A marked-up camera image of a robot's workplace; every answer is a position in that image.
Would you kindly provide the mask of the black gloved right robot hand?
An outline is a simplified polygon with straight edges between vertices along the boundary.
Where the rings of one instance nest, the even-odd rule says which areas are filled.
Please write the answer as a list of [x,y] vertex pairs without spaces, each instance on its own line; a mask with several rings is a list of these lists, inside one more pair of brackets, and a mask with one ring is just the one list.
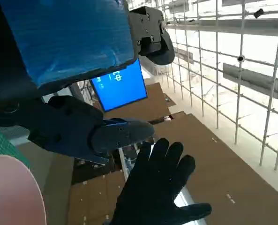
[[117,198],[112,225],[182,225],[211,214],[209,203],[174,203],[195,170],[195,159],[182,155],[183,144],[165,138],[145,142]]

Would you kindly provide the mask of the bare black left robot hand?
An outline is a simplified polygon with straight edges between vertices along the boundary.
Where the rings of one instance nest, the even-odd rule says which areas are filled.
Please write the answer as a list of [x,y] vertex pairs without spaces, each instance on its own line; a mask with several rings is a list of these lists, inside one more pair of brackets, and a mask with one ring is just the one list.
[[129,10],[125,0],[0,0],[0,127],[21,126],[47,151],[100,165],[106,153],[153,135],[148,122],[105,119],[105,108],[73,96],[42,97],[139,56],[172,63],[163,21],[160,10]]

